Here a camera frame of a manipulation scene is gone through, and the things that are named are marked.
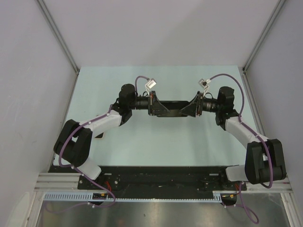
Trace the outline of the phone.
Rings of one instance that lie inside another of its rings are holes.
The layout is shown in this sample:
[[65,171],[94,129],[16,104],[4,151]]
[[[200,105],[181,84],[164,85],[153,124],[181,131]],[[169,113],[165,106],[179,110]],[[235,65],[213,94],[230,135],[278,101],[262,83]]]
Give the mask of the phone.
[[179,110],[189,105],[189,101],[161,101],[160,102],[164,107],[166,107],[168,111],[165,113],[162,111],[161,113],[156,114],[157,117],[187,117],[184,114],[179,113]]
[[95,139],[100,140],[104,138],[104,133],[99,134],[98,136],[95,137]]

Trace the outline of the left aluminium corner post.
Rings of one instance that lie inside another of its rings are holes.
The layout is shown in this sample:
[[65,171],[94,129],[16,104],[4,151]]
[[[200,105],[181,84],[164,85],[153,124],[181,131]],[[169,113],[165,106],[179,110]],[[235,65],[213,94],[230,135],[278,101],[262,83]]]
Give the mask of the left aluminium corner post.
[[54,20],[54,17],[52,16],[48,6],[46,5],[44,0],[35,0],[37,6],[39,7],[45,21],[47,22],[52,34],[54,35],[59,47],[61,48],[63,54],[65,55],[68,63],[72,67],[73,71],[76,73],[76,75],[79,74],[79,67],[63,37],[63,35],[60,32],[59,27],[57,26],[57,23]]

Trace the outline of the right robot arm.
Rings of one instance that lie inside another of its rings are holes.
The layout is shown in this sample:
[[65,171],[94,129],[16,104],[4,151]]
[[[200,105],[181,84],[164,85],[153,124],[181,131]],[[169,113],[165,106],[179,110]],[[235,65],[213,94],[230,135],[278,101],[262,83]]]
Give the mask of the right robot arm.
[[198,92],[188,105],[179,110],[184,116],[200,116],[202,112],[215,113],[215,121],[224,131],[234,136],[246,149],[245,164],[229,166],[219,176],[218,184],[224,190],[235,182],[244,181],[271,187],[274,181],[286,178],[286,167],[281,141],[269,139],[255,132],[234,109],[234,90],[221,87],[216,99]]

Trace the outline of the right aluminium corner post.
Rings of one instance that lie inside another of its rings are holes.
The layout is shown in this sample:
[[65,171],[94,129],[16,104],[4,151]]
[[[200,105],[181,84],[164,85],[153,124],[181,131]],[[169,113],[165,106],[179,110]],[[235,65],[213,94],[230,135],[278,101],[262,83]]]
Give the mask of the right aluminium corner post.
[[264,28],[262,29],[252,51],[250,52],[247,60],[245,61],[245,64],[242,67],[243,73],[246,74],[249,67],[251,66],[252,62],[256,58],[260,48],[262,47],[262,44],[265,42],[265,39],[269,35],[270,30],[273,28],[275,22],[277,21],[279,15],[283,11],[285,5],[287,4],[287,0],[278,0],[277,4],[275,5],[273,11],[271,12]]

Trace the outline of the right side aluminium rail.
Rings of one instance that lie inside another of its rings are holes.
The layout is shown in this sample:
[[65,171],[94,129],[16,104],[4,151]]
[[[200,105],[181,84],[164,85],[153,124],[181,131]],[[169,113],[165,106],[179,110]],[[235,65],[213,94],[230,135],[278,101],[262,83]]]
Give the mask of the right side aluminium rail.
[[247,76],[246,72],[244,71],[244,69],[242,67],[238,67],[238,70],[239,70],[241,80],[242,80],[243,85],[244,85],[244,89],[245,89],[246,96],[247,96],[247,99],[248,99],[248,103],[249,103],[249,106],[250,106],[250,109],[251,109],[251,112],[252,112],[254,123],[256,125],[256,129],[260,134],[262,134],[264,136],[267,136],[267,134],[265,132],[265,128],[262,124],[262,120],[261,120],[259,111],[258,111],[256,99],[253,95],[251,85],[250,85],[249,80],[248,80],[248,76]]

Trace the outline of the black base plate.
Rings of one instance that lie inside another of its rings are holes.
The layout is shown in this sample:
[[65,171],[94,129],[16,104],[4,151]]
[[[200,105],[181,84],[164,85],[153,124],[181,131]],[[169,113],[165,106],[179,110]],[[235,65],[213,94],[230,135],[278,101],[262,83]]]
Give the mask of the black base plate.
[[225,166],[103,166],[95,182],[118,199],[210,199],[214,191],[235,193]]

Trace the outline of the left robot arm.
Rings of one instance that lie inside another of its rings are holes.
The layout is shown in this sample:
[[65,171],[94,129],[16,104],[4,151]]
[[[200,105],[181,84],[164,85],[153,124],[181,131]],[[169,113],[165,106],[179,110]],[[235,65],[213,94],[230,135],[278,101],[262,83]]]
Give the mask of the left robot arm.
[[83,176],[94,189],[101,188],[105,178],[101,168],[89,157],[91,142],[107,130],[119,127],[132,116],[133,109],[145,108],[137,94],[137,86],[125,84],[109,110],[85,122],[68,120],[55,143],[54,152],[59,156],[60,167],[70,167]]

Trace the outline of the phone in pink case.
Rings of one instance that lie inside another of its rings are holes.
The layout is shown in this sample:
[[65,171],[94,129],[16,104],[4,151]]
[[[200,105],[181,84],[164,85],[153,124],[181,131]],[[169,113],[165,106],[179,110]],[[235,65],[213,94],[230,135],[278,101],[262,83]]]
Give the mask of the phone in pink case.
[[99,134],[98,136],[95,137],[95,139],[100,140],[104,138],[104,133]]

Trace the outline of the aluminium corner post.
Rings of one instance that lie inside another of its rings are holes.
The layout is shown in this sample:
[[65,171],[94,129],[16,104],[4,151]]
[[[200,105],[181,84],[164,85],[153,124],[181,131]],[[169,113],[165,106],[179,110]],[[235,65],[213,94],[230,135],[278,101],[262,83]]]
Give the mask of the aluminium corner post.
[[65,55],[68,63],[72,67],[73,71],[76,73],[76,75],[79,74],[79,67],[63,37],[63,35],[60,32],[59,27],[57,26],[57,23],[54,20],[54,17],[52,16],[48,6],[46,5],[44,0],[35,0],[37,6],[39,7],[45,21],[47,22],[52,34],[54,35],[59,47],[61,48],[63,54]]
[[273,11],[271,12],[264,28],[262,29],[252,51],[250,52],[247,60],[245,61],[245,64],[242,67],[243,73],[246,74],[249,67],[251,66],[252,62],[256,58],[260,48],[262,47],[262,44],[265,42],[265,39],[269,35],[270,30],[273,28],[275,22],[277,21],[279,15],[283,11],[285,5],[287,4],[287,0],[278,0],[277,4],[275,5]]

